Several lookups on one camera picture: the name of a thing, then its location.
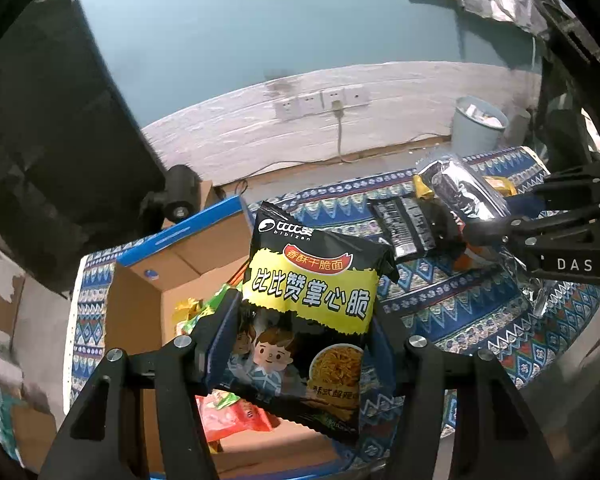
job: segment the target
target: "blue wall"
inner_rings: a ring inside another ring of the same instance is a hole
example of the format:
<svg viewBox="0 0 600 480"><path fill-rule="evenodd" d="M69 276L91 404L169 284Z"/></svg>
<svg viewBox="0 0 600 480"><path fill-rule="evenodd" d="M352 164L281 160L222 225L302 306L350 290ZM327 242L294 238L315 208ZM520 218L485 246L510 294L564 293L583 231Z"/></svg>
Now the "blue wall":
<svg viewBox="0 0 600 480"><path fill-rule="evenodd" d="M80 0L141 126L270 76L393 60L528 68L530 37L453 0Z"/></svg>

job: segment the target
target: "electrical outlet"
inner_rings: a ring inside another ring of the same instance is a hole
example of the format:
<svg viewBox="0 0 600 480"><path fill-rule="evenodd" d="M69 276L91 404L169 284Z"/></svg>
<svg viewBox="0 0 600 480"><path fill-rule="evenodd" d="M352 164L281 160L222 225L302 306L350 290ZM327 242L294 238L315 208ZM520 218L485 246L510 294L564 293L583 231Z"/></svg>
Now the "electrical outlet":
<svg viewBox="0 0 600 480"><path fill-rule="evenodd" d="M346 106L344 90L342 88L330 88L322 91L322 102L325 110L333 110L333 102L340 101L342 106Z"/></svg>
<svg viewBox="0 0 600 480"><path fill-rule="evenodd" d="M299 95L298 102L300 103L301 115L319 114L324 111L320 92Z"/></svg>
<svg viewBox="0 0 600 480"><path fill-rule="evenodd" d="M347 106L368 105L371 102L369 90L364 85L345 86L344 98Z"/></svg>
<svg viewBox="0 0 600 480"><path fill-rule="evenodd" d="M300 113L300 105L297 97L279 99L273 103L273 107L276 110L276 117L281 121L297 119L302 115Z"/></svg>

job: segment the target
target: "black package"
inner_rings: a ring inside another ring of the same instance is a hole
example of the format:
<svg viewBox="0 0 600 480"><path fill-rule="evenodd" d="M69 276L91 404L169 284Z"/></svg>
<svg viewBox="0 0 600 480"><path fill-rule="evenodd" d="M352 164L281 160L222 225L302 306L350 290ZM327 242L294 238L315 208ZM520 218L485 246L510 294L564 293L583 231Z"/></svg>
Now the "black package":
<svg viewBox="0 0 600 480"><path fill-rule="evenodd" d="M407 195L368 199L367 205L386 241L394 247L397 263L464 247L458 224L438 200Z"/></svg>
<svg viewBox="0 0 600 480"><path fill-rule="evenodd" d="M390 247L311 229L263 202L222 387L341 442L358 437L360 367Z"/></svg>

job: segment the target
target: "patterned tablecloth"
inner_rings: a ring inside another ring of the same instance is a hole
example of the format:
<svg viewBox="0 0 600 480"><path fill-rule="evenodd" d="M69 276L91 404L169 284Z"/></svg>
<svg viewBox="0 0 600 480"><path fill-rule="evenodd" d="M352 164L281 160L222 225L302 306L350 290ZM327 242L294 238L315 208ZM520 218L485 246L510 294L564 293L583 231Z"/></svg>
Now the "patterned tablecloth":
<svg viewBox="0 0 600 480"><path fill-rule="evenodd" d="M509 177L518 192L540 184L546 174L527 148L507 148L465 160L482 174ZM380 229L366 208L366 199L412 192L413 175L413 170L394 171L269 200L310 227L377 240ZM250 205L250 210L254 212L257 206ZM114 262L137 243L84 259L75 289L75 338L68 345L69 402L73 402L104 352L106 297ZM472 353L478 348L489 348L518 387L533 380L570 346L600 304L600 286L558 282L546 315L537 319L516 285L499 267L456 273L451 260L444 256L398 267L397 284L386 277L381 279L376 308L402 313L402 322L410 334L423 335L446 351ZM402 399L392 397L379 383L368 354L363 362L360 406L358 449L342 450L352 466L387 454L402 406ZM455 423L456 396L449 391L442 435L452 432Z"/></svg>

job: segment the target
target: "screw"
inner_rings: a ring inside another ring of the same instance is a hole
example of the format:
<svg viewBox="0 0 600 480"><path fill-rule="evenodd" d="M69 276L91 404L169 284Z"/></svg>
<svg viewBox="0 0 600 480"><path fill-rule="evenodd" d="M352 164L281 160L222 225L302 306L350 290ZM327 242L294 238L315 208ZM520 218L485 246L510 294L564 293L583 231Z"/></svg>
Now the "screw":
<svg viewBox="0 0 600 480"><path fill-rule="evenodd" d="M178 206L173 210L173 215L176 218L184 218L187 214L189 214L189 210L184 206Z"/></svg>
<svg viewBox="0 0 600 480"><path fill-rule="evenodd" d="M185 346L189 346L191 344L191 338L188 335L179 335L173 340L173 344L178 348L184 348Z"/></svg>
<svg viewBox="0 0 600 480"><path fill-rule="evenodd" d="M112 363L122 357L122 350L120 348L112 348L107 352L107 359Z"/></svg>
<svg viewBox="0 0 600 480"><path fill-rule="evenodd" d="M411 346L415 346L416 348L423 348L427 345L427 340L424 339L421 335L412 335L409 338L409 344Z"/></svg>
<svg viewBox="0 0 600 480"><path fill-rule="evenodd" d="M495 355L488 348L480 348L478 350L478 357L483 361L491 361L494 359Z"/></svg>

